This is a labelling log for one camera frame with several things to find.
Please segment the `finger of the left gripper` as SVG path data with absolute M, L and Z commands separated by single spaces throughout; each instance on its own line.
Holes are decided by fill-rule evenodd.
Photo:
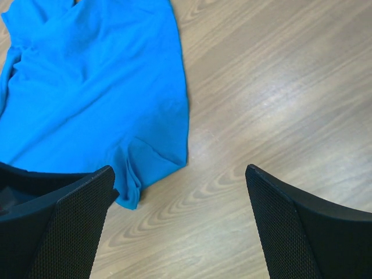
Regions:
M 39 197 L 60 188 L 66 187 L 84 178 L 95 178 L 107 174 L 104 179 L 110 185 L 109 204 L 111 205 L 119 196 L 114 189 L 115 173 L 111 166 L 104 166 L 92 173 L 40 173 L 27 171 L 1 163 L 1 189 L 10 187 L 16 193 L 27 197 Z

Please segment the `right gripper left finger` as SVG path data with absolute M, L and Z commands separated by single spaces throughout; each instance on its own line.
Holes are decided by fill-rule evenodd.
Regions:
M 39 197 L 1 189 L 2 278 L 88 278 L 109 207 L 107 174 Z

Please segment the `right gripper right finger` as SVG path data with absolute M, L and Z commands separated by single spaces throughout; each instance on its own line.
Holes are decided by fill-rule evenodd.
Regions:
M 371 213 L 245 172 L 270 278 L 371 278 Z

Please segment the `blue t shirt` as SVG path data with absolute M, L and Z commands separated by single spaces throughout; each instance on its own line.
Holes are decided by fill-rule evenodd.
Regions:
M 185 167 L 189 101 L 169 1 L 13 1 L 1 73 L 1 162 L 113 167 L 117 203 Z

